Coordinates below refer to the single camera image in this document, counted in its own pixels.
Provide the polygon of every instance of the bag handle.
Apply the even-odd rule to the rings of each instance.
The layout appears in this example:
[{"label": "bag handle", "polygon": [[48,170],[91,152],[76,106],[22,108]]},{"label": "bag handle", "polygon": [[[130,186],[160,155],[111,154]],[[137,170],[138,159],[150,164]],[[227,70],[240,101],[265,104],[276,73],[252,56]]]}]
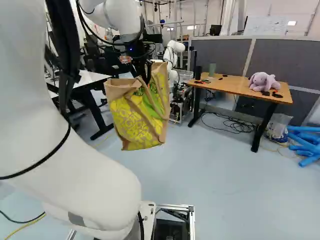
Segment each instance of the bag handle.
[{"label": "bag handle", "polygon": [[164,104],[164,100],[163,100],[163,98],[162,98],[162,94],[159,94],[159,95],[160,95],[160,99],[161,99],[162,104],[163,104],[163,107],[164,107],[164,114],[166,114],[166,115],[163,115],[162,112],[159,111],[159,109],[158,109],[158,107],[156,106],[153,98],[151,97],[151,94],[150,94],[150,92],[149,92],[150,90],[149,90],[148,86],[146,85],[145,81],[144,81],[140,76],[136,77],[136,79],[139,80],[139,82],[141,83],[141,85],[142,85],[143,88],[145,89],[146,96],[147,96],[148,100],[150,101],[150,103],[151,103],[154,111],[155,111],[163,120],[169,120],[169,116],[167,116],[167,115],[168,115],[168,114],[167,114],[168,110],[167,110],[167,108],[166,108],[166,105]]}]

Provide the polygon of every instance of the green cup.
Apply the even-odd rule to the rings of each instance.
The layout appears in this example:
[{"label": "green cup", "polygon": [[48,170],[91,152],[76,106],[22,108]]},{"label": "green cup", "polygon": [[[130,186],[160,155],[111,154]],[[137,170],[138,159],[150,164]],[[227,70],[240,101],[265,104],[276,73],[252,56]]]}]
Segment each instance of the green cup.
[{"label": "green cup", "polygon": [[213,77],[215,75],[216,67],[217,67],[216,63],[209,64],[209,77]]}]

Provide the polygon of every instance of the cubicle partition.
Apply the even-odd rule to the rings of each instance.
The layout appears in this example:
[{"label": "cubicle partition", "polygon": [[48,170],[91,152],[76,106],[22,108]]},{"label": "cubicle partition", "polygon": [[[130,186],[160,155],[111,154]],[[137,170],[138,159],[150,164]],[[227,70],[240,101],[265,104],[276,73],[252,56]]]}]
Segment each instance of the cubicle partition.
[{"label": "cubicle partition", "polygon": [[[209,71],[216,63],[216,72],[250,77],[256,72],[274,74],[287,82],[293,105],[279,105],[277,113],[293,116],[292,125],[307,123],[320,99],[320,39],[308,37],[209,36],[193,37],[189,46],[197,51],[196,65]],[[192,71],[193,54],[189,52],[188,69]],[[239,97],[233,109],[263,117],[268,103]]]}]

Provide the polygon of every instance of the gray floor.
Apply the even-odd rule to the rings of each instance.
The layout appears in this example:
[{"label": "gray floor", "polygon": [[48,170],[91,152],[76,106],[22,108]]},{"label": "gray floor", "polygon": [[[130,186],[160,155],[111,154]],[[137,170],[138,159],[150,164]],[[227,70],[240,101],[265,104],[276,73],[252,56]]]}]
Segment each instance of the gray floor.
[{"label": "gray floor", "polygon": [[[110,121],[108,111],[103,115]],[[204,120],[223,126],[214,116]],[[138,151],[121,151],[113,130],[90,141],[95,130],[88,114],[78,133],[138,176],[144,200],[195,205],[198,240],[320,239],[320,165],[300,168],[299,158],[288,149],[279,149],[282,156],[269,151],[276,150],[276,144],[263,140],[263,148],[253,153],[250,134],[213,130],[201,121],[193,128],[186,122],[170,124],[164,145]],[[19,191],[0,186],[1,192],[0,209],[15,219],[42,211],[38,201]],[[17,227],[0,216],[1,239]],[[46,217],[12,239],[60,240],[68,230]],[[91,238],[77,234],[76,239]]]}]

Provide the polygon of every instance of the stuffed animal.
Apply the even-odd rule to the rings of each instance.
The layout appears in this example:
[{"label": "stuffed animal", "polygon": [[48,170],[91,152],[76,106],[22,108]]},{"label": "stuffed animal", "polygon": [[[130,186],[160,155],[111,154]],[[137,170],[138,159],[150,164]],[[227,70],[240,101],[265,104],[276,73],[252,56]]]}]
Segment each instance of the stuffed animal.
[{"label": "stuffed animal", "polygon": [[281,85],[275,80],[275,75],[269,75],[265,72],[256,72],[250,78],[249,88],[255,92],[269,92],[271,88],[279,90]]}]

